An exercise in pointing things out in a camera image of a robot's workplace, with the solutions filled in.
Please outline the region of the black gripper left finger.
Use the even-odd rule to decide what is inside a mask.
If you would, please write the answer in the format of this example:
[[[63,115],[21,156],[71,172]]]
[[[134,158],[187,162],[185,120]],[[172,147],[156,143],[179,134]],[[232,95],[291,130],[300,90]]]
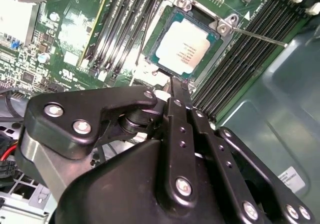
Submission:
[[[171,78],[159,95],[145,86],[41,94],[27,104],[18,163],[39,176],[57,202],[70,184],[126,150],[152,140],[164,147],[173,200],[195,201],[193,127],[181,83]]]

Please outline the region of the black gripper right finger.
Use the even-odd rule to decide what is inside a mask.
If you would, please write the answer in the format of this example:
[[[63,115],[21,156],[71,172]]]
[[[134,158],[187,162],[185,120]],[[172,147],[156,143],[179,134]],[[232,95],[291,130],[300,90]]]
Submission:
[[[196,150],[212,168],[225,223],[315,223],[311,210],[228,128],[212,130],[181,83]]]

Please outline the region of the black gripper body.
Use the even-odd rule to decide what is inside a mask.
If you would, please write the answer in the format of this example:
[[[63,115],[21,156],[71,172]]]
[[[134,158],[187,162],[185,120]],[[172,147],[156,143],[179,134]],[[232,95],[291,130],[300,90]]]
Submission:
[[[55,223],[225,223],[217,185],[199,154],[187,204],[173,200],[166,175],[164,147],[159,141],[138,144],[73,181],[61,196]]]

